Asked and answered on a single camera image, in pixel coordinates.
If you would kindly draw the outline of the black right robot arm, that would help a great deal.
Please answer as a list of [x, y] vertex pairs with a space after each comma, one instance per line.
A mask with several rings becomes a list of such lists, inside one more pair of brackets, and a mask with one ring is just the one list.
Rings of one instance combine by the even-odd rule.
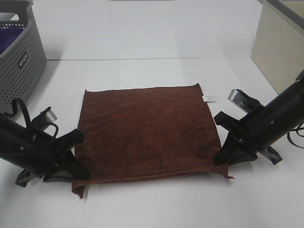
[[239, 89], [233, 89], [228, 99], [246, 115], [237, 120], [219, 112], [214, 117], [216, 125], [228, 130], [214, 164], [255, 161], [258, 152], [278, 164], [282, 157], [271, 145], [292, 130], [299, 130], [304, 122], [304, 74], [300, 73], [291, 86], [266, 106]]

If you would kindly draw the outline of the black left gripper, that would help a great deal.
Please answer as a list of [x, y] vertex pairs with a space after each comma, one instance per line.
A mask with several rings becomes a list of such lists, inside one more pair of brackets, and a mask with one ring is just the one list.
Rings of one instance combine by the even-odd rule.
[[0, 117], [0, 157], [23, 169], [15, 183], [26, 187], [35, 178], [44, 182], [88, 180], [89, 171], [72, 153], [84, 134], [75, 129], [59, 138], [40, 128], [23, 127], [7, 117]]

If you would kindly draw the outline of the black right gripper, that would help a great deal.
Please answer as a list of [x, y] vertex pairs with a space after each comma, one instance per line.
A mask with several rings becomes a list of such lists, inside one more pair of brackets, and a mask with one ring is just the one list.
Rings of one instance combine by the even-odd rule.
[[257, 152], [274, 165], [282, 160], [271, 145], [282, 137], [283, 132], [275, 125], [272, 115], [265, 108], [259, 107], [240, 120], [219, 112], [214, 120], [216, 125], [228, 130], [223, 146], [214, 157], [214, 165], [252, 162], [257, 159]]

